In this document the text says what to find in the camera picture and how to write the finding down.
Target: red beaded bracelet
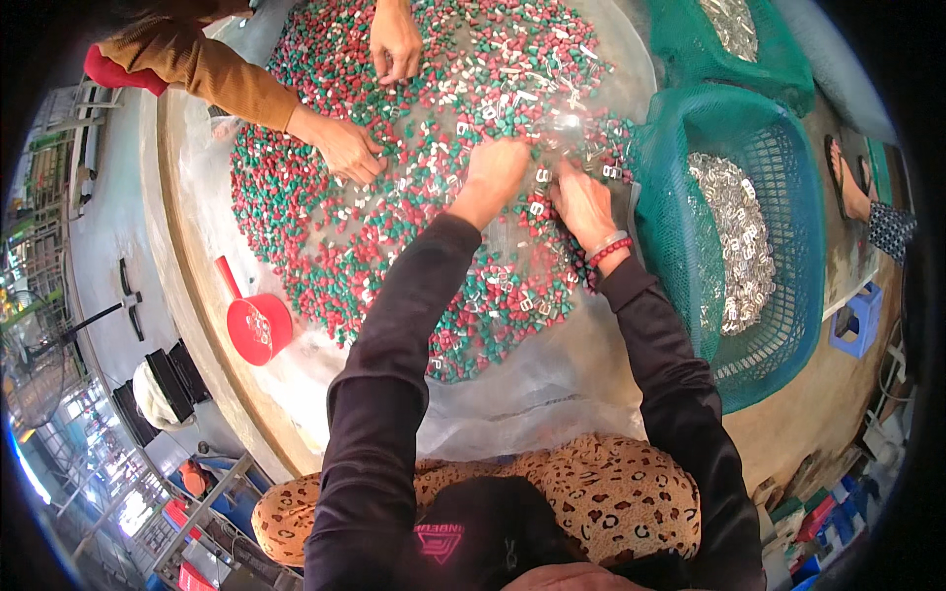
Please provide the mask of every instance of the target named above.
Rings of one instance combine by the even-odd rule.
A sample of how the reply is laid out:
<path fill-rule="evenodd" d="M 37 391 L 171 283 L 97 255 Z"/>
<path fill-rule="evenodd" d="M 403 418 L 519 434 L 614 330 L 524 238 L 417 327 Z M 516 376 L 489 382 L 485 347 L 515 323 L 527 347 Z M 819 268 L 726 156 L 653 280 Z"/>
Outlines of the red beaded bracelet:
<path fill-rule="evenodd" d="M 601 259 L 605 258 L 612 252 L 617 251 L 619 249 L 630 248 L 633 245 L 634 245 L 634 240 L 631 240 L 630 238 L 622 238 L 621 240 L 618 240 L 614 244 L 609 244 L 605 248 L 603 248 L 601 252 L 598 252 L 597 254 L 591 257 L 591 260 L 588 261 L 588 266 L 595 269 L 598 267 L 598 263 L 601 262 Z"/>

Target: bracelet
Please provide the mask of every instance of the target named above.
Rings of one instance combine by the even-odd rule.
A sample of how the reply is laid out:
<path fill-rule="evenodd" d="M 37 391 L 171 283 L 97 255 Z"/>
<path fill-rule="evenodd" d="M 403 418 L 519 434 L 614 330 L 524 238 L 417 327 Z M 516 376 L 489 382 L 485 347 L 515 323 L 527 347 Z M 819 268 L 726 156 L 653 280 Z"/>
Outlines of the bracelet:
<path fill-rule="evenodd" d="M 612 244 L 614 244 L 614 243 L 617 242 L 618 240 L 624 240 L 625 238 L 627 238 L 627 232 L 625 232 L 624 230 L 618 230 L 618 231 L 615 232 L 614 234 L 612 234 L 612 235 L 608 236 L 607 238 L 605 238 L 605 239 L 604 239 L 604 242 L 602 242 L 601 244 L 598 245 L 598 248 L 592 249 L 592 250 L 590 250 L 590 251 L 587 251 L 587 252 L 585 253 L 585 262 L 586 262 L 586 263 L 590 263 L 590 262 L 591 262 L 591 259 L 593 259 L 595 256 L 598 256 L 598 253 L 599 253 L 599 252 L 601 252 L 601 251 L 603 251 L 604 249 L 606 249 L 607 247 L 611 246 Z"/>
<path fill-rule="evenodd" d="M 634 244 L 634 240 L 631 240 L 630 238 L 622 238 L 618 240 L 617 242 L 609 244 L 605 246 L 603 249 L 601 249 L 597 254 L 592 256 L 591 260 L 588 261 L 588 265 L 592 268 L 598 267 L 598 263 L 601 262 L 601 259 L 605 258 L 612 252 L 619 251 L 620 249 L 624 249 L 624 248 L 630 248 L 631 246 L 633 246 L 633 244 Z"/>

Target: red plastic scoop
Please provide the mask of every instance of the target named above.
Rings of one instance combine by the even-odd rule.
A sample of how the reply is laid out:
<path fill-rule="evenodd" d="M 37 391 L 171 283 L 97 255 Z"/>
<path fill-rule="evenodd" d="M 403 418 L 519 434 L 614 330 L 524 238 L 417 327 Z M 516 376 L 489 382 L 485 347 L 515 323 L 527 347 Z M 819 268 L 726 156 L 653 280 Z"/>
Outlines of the red plastic scoop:
<path fill-rule="evenodd" d="M 249 298 L 240 295 L 227 258 L 214 261 L 234 300 L 227 310 L 227 332 L 236 352 L 253 365 L 270 362 L 292 340 L 292 318 L 286 306 L 271 293 Z"/>

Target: green mesh basket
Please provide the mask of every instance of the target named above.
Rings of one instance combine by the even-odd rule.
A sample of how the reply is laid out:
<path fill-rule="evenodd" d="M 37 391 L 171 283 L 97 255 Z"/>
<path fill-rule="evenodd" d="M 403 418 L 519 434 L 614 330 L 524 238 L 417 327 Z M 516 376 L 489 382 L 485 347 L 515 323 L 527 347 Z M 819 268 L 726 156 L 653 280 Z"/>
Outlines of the green mesh basket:
<path fill-rule="evenodd" d="M 657 93 L 634 139 L 635 223 L 647 269 L 660 278 L 693 350 L 710 361 L 723 410 L 755 404 L 795 377 L 820 333 L 824 200 L 804 129 L 764 96 L 701 84 Z M 722 247 L 687 166 L 692 151 L 729 158 L 749 176 L 774 249 L 776 290 L 760 321 L 734 336 L 720 336 Z"/>
<path fill-rule="evenodd" d="M 651 50 L 664 62 L 665 85 L 735 84 L 805 116 L 815 108 L 815 83 L 808 60 L 772 5 L 766 0 L 745 3 L 759 41 L 755 62 L 737 58 L 723 48 L 698 0 L 649 0 Z"/>

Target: patterned pants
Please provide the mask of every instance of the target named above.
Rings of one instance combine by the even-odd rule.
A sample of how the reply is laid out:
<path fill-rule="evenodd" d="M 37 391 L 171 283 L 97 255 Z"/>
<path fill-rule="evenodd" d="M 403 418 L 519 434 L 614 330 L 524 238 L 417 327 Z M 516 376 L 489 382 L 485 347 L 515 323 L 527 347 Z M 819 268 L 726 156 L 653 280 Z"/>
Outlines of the patterned pants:
<path fill-rule="evenodd" d="M 898 210 L 878 201 L 870 204 L 868 241 L 903 266 L 906 245 L 917 230 L 917 219 L 906 210 Z"/>
<path fill-rule="evenodd" d="M 645 442 L 588 434 L 506 464 L 419 461 L 414 473 L 418 518 L 448 484 L 475 476 L 527 478 L 549 501 L 558 525 L 601 566 L 664 549 L 691 558 L 700 546 L 696 483 Z M 310 474 L 274 486 L 256 504 L 256 540 L 277 563 L 303 565 L 319 481 L 319 474 Z"/>

